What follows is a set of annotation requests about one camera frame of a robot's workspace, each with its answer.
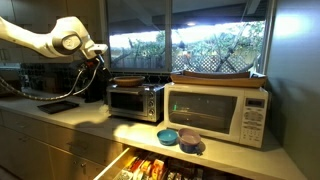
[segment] blue bowl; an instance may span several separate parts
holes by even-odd
[[[176,143],[178,135],[171,129],[161,130],[157,133],[158,139],[162,145],[170,146]]]

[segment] kitchen counter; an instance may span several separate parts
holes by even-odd
[[[0,109],[247,178],[306,179],[269,131],[266,131],[261,149],[203,137],[203,155],[197,156],[182,152],[179,145],[163,146],[159,143],[156,134],[165,129],[163,121],[149,123],[114,118],[109,115],[108,107],[102,101],[84,103],[82,98],[74,96],[66,100],[79,103],[80,106],[47,114],[37,106],[50,102],[13,96],[0,98]]]

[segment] kitchen wall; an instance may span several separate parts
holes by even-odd
[[[319,29],[320,1],[278,0],[267,70],[270,126],[308,179],[320,179]]]

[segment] tray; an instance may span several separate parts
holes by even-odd
[[[79,106],[79,104],[73,103],[70,101],[60,101],[60,102],[54,102],[54,103],[40,105],[40,106],[38,106],[38,108],[41,111],[44,111],[48,114],[54,114],[57,112],[68,110],[68,109],[73,109],[78,106]]]
[[[234,74],[222,73],[196,73],[181,71],[171,73],[172,82],[177,84],[196,84],[208,86],[227,86],[227,87],[262,87],[267,77],[258,73],[243,72]]]

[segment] microwave window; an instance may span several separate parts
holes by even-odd
[[[143,112],[143,95],[112,92],[111,106],[122,110]]]
[[[173,123],[229,134],[237,97],[170,92],[169,119]]]

